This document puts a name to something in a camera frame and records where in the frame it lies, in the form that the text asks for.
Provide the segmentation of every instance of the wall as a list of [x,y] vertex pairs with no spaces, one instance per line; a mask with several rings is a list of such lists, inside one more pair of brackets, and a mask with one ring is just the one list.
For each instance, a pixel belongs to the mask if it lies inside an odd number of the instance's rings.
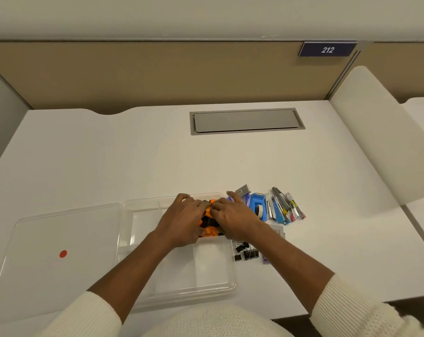
[[0,0],[0,39],[424,40],[424,0]]
[[0,79],[0,156],[27,111],[26,104]]

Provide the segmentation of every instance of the tan partition wall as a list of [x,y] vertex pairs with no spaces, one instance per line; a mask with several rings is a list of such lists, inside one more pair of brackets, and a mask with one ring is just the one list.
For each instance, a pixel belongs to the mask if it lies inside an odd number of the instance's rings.
[[366,66],[400,102],[424,97],[424,43],[372,43],[352,64]]
[[0,43],[0,74],[34,108],[324,99],[350,57],[298,57],[302,42]]

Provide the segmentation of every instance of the person's right hand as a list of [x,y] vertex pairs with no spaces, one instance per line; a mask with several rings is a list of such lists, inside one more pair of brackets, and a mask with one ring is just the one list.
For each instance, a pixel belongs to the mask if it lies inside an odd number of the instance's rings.
[[212,204],[210,213],[220,224],[227,238],[251,243],[255,231],[265,223],[260,221],[235,192],[228,191],[227,194],[234,202],[222,197]]

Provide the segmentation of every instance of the blue sign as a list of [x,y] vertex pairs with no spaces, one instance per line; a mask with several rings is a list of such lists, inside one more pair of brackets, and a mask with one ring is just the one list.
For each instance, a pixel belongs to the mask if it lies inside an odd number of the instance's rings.
[[304,42],[299,56],[350,56],[357,42]]

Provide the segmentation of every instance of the white divider panel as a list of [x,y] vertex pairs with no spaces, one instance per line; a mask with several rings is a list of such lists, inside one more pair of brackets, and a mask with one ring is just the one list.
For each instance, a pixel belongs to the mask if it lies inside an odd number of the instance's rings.
[[424,197],[424,131],[364,66],[330,100],[400,204]]

